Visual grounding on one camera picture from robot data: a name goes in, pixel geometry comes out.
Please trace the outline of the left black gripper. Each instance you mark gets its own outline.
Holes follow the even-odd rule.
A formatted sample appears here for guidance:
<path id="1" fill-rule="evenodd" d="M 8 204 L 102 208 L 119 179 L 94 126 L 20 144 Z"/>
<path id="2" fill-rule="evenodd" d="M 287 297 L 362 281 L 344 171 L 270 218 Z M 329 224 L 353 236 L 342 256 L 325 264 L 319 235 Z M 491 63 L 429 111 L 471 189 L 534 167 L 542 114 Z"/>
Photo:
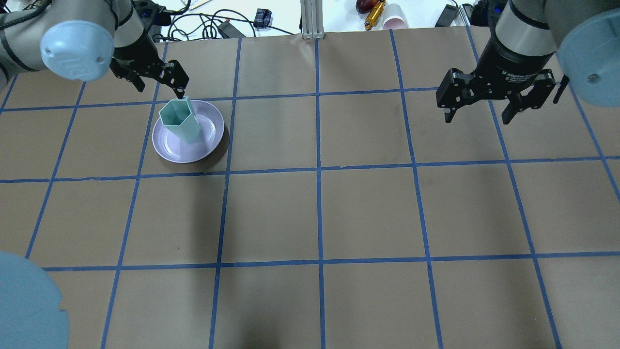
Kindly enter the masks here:
<path id="1" fill-rule="evenodd" d="M 185 97 L 189 83 L 189 76 L 179 61 L 171 60 L 165 63 L 161 60 L 147 32 L 142 32 L 132 44 L 116 47 L 110 69 L 115 77 L 130 82 L 140 93 L 145 88 L 142 77 L 168 86 L 177 99 Z"/>

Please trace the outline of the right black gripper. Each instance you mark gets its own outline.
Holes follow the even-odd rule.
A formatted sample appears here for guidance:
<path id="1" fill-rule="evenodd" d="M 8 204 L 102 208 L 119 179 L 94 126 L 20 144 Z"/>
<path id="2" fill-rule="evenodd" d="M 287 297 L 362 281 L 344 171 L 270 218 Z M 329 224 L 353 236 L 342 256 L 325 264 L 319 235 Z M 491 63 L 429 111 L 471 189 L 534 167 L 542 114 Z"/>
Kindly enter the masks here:
<path id="1" fill-rule="evenodd" d="M 514 52 L 497 37 L 490 37 L 478 62 L 478 93 L 489 99 L 504 99 L 509 104 L 502 112 L 502 124 L 508 125 L 513 118 L 527 109 L 539 109 L 547 101 L 556 86 L 551 69 L 544 69 L 551 53 L 531 57 Z M 472 84 L 476 75 L 465 74 L 451 68 L 443 77 L 436 91 L 436 105 L 443 109 L 445 122 L 450 123 L 456 111 L 478 101 Z M 531 89 L 526 95 L 520 93 Z"/>

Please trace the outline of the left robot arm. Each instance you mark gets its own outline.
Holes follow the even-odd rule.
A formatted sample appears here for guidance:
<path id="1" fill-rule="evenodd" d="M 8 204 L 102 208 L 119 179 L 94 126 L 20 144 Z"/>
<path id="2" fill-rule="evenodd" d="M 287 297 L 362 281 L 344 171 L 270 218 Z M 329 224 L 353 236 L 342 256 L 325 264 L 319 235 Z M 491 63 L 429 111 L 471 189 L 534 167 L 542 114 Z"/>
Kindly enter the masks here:
<path id="1" fill-rule="evenodd" d="M 1 85 L 49 69 L 68 80 L 95 81 L 111 71 L 142 92 L 144 78 L 184 97 L 189 77 L 164 62 L 130 0 L 45 0 L 1 15 Z M 66 349 L 69 317 L 62 294 L 41 267 L 1 252 L 1 347 Z"/>

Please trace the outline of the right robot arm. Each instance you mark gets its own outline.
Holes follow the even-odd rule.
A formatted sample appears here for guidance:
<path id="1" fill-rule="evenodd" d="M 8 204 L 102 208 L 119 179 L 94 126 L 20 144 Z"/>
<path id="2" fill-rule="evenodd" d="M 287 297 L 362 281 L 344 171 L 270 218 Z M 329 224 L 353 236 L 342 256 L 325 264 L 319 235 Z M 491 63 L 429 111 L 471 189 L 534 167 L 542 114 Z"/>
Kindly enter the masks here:
<path id="1" fill-rule="evenodd" d="M 546 68 L 555 53 L 564 76 L 554 102 L 571 84 L 589 104 L 619 106 L 617 0 L 510 0 L 489 26 L 476 68 L 470 74 L 450 69 L 436 91 L 447 123 L 458 109 L 482 100 L 509 102 L 505 125 L 520 112 L 541 108 L 556 85 Z"/>

